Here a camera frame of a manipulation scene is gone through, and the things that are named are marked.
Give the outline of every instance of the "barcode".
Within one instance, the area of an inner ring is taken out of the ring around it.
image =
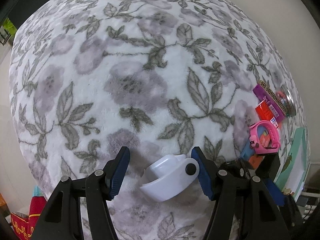
[[[277,118],[279,116],[278,112],[276,111],[276,109],[273,107],[273,105],[269,106],[270,110],[273,112],[273,114],[275,115],[275,117]]]

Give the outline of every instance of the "floral blanket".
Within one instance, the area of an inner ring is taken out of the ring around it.
[[[198,181],[148,203],[138,179],[194,146],[217,164],[239,157],[257,121],[258,80],[273,91],[285,83],[297,108],[283,123],[281,168],[306,125],[282,57],[230,0],[50,0],[18,30],[9,79],[21,152],[46,197],[62,175],[86,177],[130,148],[108,203],[124,240],[202,238],[213,204]],[[89,239],[85,201],[82,211]]]

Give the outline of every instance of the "white wall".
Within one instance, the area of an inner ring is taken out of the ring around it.
[[[10,50],[0,45],[0,192],[10,211],[30,205],[35,181],[21,154],[9,102]]]

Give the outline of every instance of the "pink watch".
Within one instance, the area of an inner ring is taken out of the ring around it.
[[[264,148],[260,143],[259,136],[257,133],[258,126],[263,126],[267,129],[271,138],[271,147]],[[281,147],[281,143],[279,141],[279,133],[276,127],[270,121],[260,121],[249,127],[250,129],[250,148],[255,150],[257,155],[265,155],[269,153],[277,153],[279,148]]]

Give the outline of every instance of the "orange object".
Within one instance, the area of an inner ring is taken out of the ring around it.
[[[258,106],[256,107],[256,112],[260,118],[260,120],[267,120],[273,123],[273,125],[278,128],[278,123],[276,121],[276,118],[273,115],[273,112],[268,107],[267,103],[265,101],[262,101]]]
[[[260,136],[260,142],[262,143],[262,146],[268,147],[270,140],[271,140],[270,135],[264,131],[263,134]],[[262,160],[263,160],[263,156],[258,156],[254,154],[249,158],[248,163],[250,163],[250,165],[252,166],[252,169],[255,170],[259,167]]]
[[[0,215],[3,215],[4,217],[10,215],[9,208],[7,206],[7,203],[5,202],[4,198],[2,197],[0,193]]]

